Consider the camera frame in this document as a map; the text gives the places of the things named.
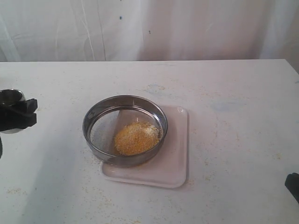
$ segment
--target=white tray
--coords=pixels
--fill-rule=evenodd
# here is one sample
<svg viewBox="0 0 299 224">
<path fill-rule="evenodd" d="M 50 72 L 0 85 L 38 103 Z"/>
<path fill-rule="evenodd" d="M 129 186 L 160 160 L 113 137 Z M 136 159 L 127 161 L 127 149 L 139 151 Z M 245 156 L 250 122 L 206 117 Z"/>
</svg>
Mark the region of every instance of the white tray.
<svg viewBox="0 0 299 224">
<path fill-rule="evenodd" d="M 145 164 L 120 168 L 101 163 L 100 173 L 108 180 L 163 188 L 181 186 L 187 175 L 188 112 L 182 107 L 161 106 L 168 132 L 158 154 Z"/>
</svg>

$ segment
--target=metal container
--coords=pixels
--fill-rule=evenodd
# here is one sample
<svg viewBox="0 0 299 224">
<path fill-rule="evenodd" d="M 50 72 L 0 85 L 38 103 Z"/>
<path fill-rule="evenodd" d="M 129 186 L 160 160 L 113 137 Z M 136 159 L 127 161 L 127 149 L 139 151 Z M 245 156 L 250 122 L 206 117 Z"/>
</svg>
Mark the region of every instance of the metal container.
<svg viewBox="0 0 299 224">
<path fill-rule="evenodd" d="M 24 100 L 26 100 L 24 93 L 20 90 L 16 90 L 16 89 L 0 90 L 0 104 L 2 105 L 10 106 L 16 102 L 24 101 Z M 3 131 L 2 133 L 14 134 L 22 130 L 23 129 L 15 128 L 15 129 Z"/>
<path fill-rule="evenodd" d="M 124 156 L 114 147 L 116 133 L 134 121 L 146 121 L 159 129 L 159 142 L 141 154 Z M 106 163 L 121 167 L 142 164 L 153 158 L 163 145 L 168 123 L 164 112 L 153 102 L 123 95 L 104 99 L 85 115 L 83 134 L 94 155 Z"/>
</svg>

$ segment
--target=white backdrop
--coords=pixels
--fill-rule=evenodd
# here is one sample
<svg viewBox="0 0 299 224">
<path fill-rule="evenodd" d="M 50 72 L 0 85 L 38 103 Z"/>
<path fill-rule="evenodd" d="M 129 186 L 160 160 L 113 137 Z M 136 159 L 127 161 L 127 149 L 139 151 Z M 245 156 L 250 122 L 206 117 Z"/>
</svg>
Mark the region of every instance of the white backdrop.
<svg viewBox="0 0 299 224">
<path fill-rule="evenodd" d="M 0 0 L 0 61 L 286 58 L 299 0 Z"/>
</svg>

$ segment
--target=table surface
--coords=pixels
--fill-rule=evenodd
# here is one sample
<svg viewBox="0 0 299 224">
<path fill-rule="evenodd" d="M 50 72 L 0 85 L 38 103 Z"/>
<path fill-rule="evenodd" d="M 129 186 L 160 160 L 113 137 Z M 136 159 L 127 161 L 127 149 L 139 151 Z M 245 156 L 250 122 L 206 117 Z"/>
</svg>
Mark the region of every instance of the table surface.
<svg viewBox="0 0 299 224">
<path fill-rule="evenodd" d="M 294 224 L 299 75 L 285 60 L 0 63 L 0 89 L 36 98 L 38 122 L 2 134 L 4 224 Z M 96 102 L 138 95 L 189 112 L 178 189 L 112 182 L 81 125 Z"/>
</svg>

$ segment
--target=yellow powder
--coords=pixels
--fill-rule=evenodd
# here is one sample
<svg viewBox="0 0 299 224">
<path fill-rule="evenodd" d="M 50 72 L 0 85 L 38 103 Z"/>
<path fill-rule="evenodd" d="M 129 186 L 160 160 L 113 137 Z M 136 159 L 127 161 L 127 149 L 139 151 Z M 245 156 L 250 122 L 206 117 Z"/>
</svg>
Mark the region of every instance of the yellow powder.
<svg viewBox="0 0 299 224">
<path fill-rule="evenodd" d="M 159 142 L 159 130 L 150 123 L 134 122 L 120 130 L 114 139 L 116 150 L 122 155 L 143 153 Z"/>
</svg>

